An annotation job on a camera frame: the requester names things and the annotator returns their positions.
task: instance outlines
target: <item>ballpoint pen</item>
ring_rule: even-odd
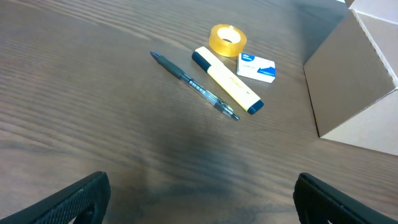
[[[197,93],[199,93],[204,99],[209,101],[216,109],[220,112],[233,118],[235,121],[239,119],[230,106],[228,106],[220,97],[210,93],[208,90],[200,86],[193,78],[189,77],[181,68],[178,68],[171,61],[167,60],[165,57],[159,55],[156,52],[150,52],[152,57],[161,66],[166,68],[172,75],[174,75],[179,80],[183,81],[185,84],[193,88]]]

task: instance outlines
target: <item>adhesive tape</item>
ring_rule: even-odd
[[[218,54],[227,57],[236,57],[247,42],[246,35],[231,25],[218,24],[211,29],[209,45]]]

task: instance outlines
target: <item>highlighter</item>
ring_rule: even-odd
[[[196,49],[192,59],[249,114],[256,113],[264,106],[260,97],[206,47]]]

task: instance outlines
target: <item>desk surface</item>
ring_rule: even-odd
[[[2,1],[0,217],[103,170],[108,223],[298,223],[301,172],[397,219],[397,158],[317,136],[302,65],[346,13],[332,0]],[[266,104],[254,116],[191,60],[219,23],[276,62],[272,84],[242,78]]]

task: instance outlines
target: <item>box flap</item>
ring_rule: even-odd
[[[357,13],[365,32],[384,62],[396,87],[398,87],[398,24]]]
[[[398,156],[398,91],[344,122],[323,138]]]
[[[319,135],[396,89],[351,11],[304,65]]]
[[[355,0],[349,8],[398,24],[398,0]]]

